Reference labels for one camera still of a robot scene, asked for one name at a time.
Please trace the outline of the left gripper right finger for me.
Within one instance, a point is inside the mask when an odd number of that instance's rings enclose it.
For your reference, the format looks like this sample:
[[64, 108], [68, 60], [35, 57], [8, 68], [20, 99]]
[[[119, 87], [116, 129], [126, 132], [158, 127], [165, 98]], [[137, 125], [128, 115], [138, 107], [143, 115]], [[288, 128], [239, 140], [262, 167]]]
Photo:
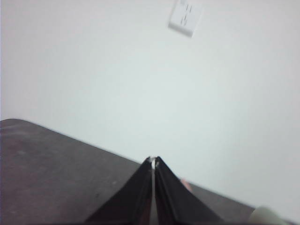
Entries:
[[155, 159], [155, 198], [160, 225], [200, 225], [224, 221], [182, 184], [161, 157]]

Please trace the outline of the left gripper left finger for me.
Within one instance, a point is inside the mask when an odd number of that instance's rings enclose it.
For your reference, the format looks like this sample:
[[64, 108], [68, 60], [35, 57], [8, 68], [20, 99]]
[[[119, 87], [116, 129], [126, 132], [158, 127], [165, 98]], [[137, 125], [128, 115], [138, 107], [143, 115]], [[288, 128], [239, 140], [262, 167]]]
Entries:
[[148, 225], [152, 203], [152, 160], [146, 158], [125, 185], [85, 223], [88, 225]]

